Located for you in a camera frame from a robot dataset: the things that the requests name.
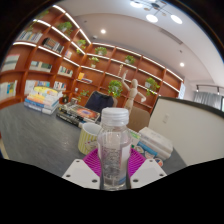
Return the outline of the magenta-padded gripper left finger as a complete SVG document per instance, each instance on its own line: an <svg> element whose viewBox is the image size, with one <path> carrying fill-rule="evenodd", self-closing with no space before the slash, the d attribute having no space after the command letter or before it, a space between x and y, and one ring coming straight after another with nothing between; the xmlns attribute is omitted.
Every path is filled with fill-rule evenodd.
<svg viewBox="0 0 224 224"><path fill-rule="evenodd" d="M101 164L98 150L92 150L83 159L75 159L62 178L84 188L99 189Z"/></svg>

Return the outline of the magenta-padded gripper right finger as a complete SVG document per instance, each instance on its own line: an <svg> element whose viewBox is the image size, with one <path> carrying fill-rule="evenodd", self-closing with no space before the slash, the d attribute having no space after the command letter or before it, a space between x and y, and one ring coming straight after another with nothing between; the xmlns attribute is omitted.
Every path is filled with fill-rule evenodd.
<svg viewBox="0 0 224 224"><path fill-rule="evenodd" d="M146 159L135 149L131 150L128 160L130 188L140 188L166 176L154 159Z"/></svg>

